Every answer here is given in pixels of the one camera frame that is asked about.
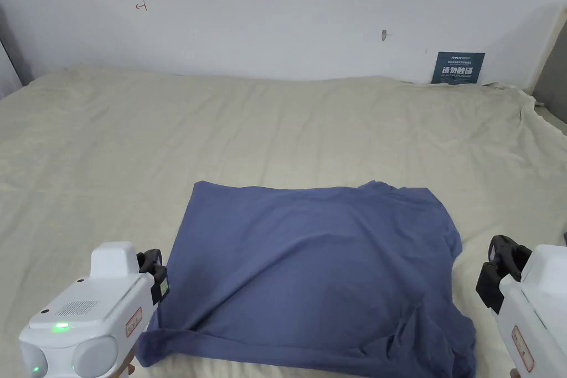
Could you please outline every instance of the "sign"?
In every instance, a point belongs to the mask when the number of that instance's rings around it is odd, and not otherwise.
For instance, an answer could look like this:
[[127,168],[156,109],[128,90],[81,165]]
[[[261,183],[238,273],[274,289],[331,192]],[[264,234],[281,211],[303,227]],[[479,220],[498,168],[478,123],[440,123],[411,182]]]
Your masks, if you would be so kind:
[[448,82],[450,85],[475,84],[484,61],[484,53],[441,51],[431,84]]

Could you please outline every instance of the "mattress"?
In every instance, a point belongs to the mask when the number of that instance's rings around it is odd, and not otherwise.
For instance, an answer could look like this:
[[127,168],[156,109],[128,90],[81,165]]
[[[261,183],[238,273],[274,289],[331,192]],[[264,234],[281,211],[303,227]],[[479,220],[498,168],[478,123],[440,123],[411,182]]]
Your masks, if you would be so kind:
[[[29,317],[88,275],[103,241],[171,250],[193,184],[427,187],[463,239],[453,297],[477,329],[478,376],[512,367],[475,292],[495,234],[535,246],[567,231],[567,138],[498,85],[383,77],[266,81],[77,68],[0,101],[0,364],[24,377]],[[170,356],[137,377],[338,377]]]

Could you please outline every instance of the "blue cloth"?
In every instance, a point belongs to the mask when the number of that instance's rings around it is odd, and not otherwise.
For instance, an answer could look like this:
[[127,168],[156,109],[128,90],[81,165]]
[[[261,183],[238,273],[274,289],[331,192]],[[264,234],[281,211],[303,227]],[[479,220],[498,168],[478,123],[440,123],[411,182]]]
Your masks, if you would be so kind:
[[199,182],[167,263],[171,291],[137,357],[473,377],[475,330],[451,294],[461,251],[427,189]]

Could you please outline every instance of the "speaker grille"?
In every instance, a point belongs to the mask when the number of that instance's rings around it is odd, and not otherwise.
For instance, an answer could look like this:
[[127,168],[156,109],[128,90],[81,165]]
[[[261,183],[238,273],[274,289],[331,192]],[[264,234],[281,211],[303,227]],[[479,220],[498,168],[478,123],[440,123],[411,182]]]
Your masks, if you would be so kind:
[[95,300],[83,300],[67,303],[55,316],[82,316],[86,315],[98,303]]

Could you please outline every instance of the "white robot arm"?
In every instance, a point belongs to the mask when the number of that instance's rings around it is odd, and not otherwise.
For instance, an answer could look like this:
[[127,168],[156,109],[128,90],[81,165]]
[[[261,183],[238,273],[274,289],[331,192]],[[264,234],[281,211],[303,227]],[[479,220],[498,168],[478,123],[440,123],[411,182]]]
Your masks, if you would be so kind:
[[567,247],[532,253],[512,239],[492,239],[476,291],[522,378],[560,378],[567,371]]
[[168,292],[159,250],[137,255],[129,242],[100,245],[91,256],[90,276],[74,282],[22,330],[30,377],[114,374]]

